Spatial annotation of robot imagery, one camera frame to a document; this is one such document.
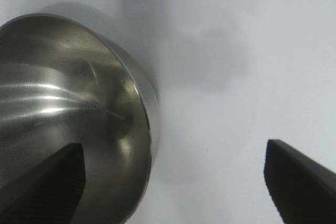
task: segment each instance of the black plastic piece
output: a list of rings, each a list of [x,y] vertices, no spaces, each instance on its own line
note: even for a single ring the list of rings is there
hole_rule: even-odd
[[[69,144],[0,189],[0,223],[70,223],[85,180],[82,145]]]
[[[269,140],[264,176],[284,223],[336,223],[335,173],[283,141]]]

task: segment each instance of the stainless steel bowl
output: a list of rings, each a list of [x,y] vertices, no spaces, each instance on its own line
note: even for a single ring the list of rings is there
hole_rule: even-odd
[[[0,187],[80,142],[86,186],[71,223],[123,223],[149,180],[157,107],[117,45],[62,17],[9,21],[0,29]]]

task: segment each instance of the white background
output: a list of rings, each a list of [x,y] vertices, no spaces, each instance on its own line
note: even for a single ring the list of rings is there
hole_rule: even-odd
[[[74,19],[160,97],[161,142],[128,223],[282,223],[263,178],[280,138],[336,170],[336,0],[0,0],[0,23]]]

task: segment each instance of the black object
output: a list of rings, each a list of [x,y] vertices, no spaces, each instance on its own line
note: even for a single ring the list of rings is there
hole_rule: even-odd
[[[283,141],[269,140],[264,176],[284,223],[336,223],[335,173]]]
[[[84,186],[82,145],[68,144],[0,189],[0,223],[68,224]]]

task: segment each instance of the metallic surface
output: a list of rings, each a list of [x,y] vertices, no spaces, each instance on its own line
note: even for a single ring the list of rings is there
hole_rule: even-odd
[[[146,189],[156,96],[125,51],[64,18],[0,30],[0,187],[83,144],[86,187],[71,223],[121,223]]]

